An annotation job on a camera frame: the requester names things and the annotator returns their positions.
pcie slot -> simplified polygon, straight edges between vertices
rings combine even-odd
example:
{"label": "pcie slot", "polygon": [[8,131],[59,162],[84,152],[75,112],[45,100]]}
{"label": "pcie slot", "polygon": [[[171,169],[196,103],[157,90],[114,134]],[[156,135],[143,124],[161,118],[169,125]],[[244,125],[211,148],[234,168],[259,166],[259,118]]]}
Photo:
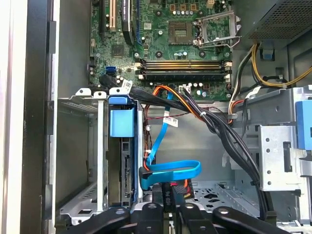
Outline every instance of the pcie slot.
{"label": "pcie slot", "polygon": [[109,29],[111,32],[116,32],[117,20],[117,0],[110,0],[109,2]]}

screw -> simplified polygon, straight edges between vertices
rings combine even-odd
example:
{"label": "screw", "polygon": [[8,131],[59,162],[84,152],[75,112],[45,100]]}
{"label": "screw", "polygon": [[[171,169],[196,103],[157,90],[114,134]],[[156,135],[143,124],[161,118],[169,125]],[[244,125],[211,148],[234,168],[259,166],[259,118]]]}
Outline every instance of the screw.
{"label": "screw", "polygon": [[151,205],[148,206],[148,208],[150,208],[150,209],[155,209],[155,208],[156,208],[156,205],[151,204]]}
{"label": "screw", "polygon": [[186,207],[186,208],[188,208],[188,209],[191,209],[191,208],[193,208],[193,207],[194,207],[194,205],[193,205],[193,204],[191,204],[191,203],[187,203],[187,204],[185,205],[185,207]]}
{"label": "screw", "polygon": [[220,208],[220,209],[218,209],[218,211],[219,211],[221,214],[223,214],[223,215],[226,215],[226,214],[229,213],[229,211],[228,211],[227,209],[224,209],[224,208]]}
{"label": "screw", "polygon": [[123,209],[118,209],[118,210],[116,211],[116,214],[117,214],[117,215],[121,215],[121,214],[123,214],[123,213],[125,213]]}

cable clip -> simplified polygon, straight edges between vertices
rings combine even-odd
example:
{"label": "cable clip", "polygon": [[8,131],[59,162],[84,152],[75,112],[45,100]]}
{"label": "cable clip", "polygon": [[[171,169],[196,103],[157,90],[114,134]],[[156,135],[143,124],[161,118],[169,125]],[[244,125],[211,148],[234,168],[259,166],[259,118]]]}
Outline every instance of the cable clip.
{"label": "cable clip", "polygon": [[206,115],[206,112],[205,111],[203,111],[202,113],[200,113],[200,117],[202,117],[202,115]]}
{"label": "cable clip", "polygon": [[256,185],[260,184],[260,180],[251,181],[250,184],[251,184],[252,186],[256,186]]}

white sticker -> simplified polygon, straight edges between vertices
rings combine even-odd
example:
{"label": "white sticker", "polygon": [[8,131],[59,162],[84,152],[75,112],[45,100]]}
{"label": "white sticker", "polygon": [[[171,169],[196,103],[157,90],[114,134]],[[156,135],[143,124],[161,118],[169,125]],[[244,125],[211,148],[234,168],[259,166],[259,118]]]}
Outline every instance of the white sticker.
{"label": "white sticker", "polygon": [[178,122],[178,121],[177,121],[176,118],[165,117],[163,122],[177,128],[177,122]]}
{"label": "white sticker", "polygon": [[250,98],[252,95],[256,95],[260,89],[261,89],[261,86],[255,87],[250,93],[247,94],[245,99]]}
{"label": "white sticker", "polygon": [[151,23],[144,23],[143,28],[144,28],[144,30],[151,30],[152,29],[152,24]]}
{"label": "white sticker", "polygon": [[121,87],[126,91],[126,93],[129,94],[130,90],[132,88],[132,84],[133,84],[132,80],[124,79],[123,82],[122,82],[122,86]]}
{"label": "white sticker", "polygon": [[167,117],[167,116],[169,116],[169,111],[165,111],[165,113],[164,113],[164,117]]}

cpu socket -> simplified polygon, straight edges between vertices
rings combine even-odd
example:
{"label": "cpu socket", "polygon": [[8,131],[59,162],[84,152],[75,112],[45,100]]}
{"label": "cpu socket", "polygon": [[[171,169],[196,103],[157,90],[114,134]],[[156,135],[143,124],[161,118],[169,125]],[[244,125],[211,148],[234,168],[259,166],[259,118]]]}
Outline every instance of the cpu socket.
{"label": "cpu socket", "polygon": [[192,45],[192,23],[191,22],[169,22],[169,44],[170,45]]}

